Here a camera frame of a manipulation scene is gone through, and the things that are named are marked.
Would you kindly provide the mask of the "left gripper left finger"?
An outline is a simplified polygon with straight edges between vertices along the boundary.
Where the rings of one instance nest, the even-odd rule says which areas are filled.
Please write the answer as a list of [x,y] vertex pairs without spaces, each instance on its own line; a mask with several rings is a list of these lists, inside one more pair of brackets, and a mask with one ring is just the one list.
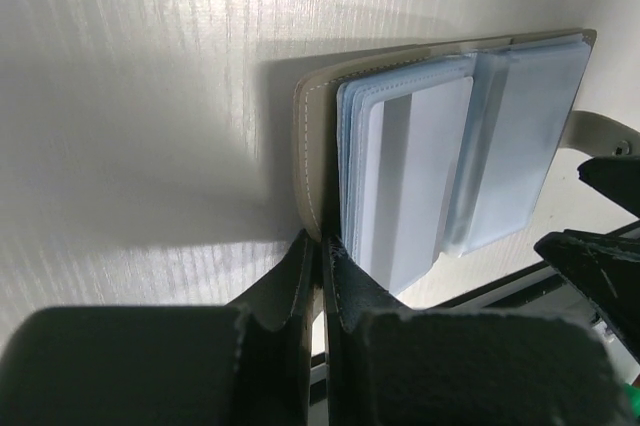
[[1,357],[5,425],[303,425],[314,243],[224,306],[51,307]]

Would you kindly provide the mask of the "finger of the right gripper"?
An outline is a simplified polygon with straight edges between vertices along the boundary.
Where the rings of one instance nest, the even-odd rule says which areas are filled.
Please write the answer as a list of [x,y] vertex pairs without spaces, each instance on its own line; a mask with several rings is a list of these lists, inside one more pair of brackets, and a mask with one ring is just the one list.
[[579,179],[636,218],[640,214],[638,156],[594,157],[578,167]]
[[575,230],[551,232],[534,250],[597,311],[639,358],[639,240]]

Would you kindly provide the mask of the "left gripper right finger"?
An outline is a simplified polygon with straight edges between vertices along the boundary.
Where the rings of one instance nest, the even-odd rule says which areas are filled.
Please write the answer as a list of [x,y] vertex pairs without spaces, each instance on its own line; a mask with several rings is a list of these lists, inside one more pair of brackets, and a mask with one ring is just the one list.
[[626,425],[602,342],[556,314],[415,310],[322,243],[333,425]]

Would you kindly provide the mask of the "grey leather card holder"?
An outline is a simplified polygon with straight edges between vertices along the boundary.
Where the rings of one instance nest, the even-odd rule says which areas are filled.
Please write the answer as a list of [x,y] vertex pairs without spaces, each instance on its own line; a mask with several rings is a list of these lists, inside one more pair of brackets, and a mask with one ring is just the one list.
[[580,28],[410,44],[350,53],[309,73],[293,110],[294,189],[306,230],[338,235],[364,270],[352,248],[372,107],[467,76],[473,87],[434,263],[526,228],[559,149],[639,151],[635,130],[574,106],[596,40]]

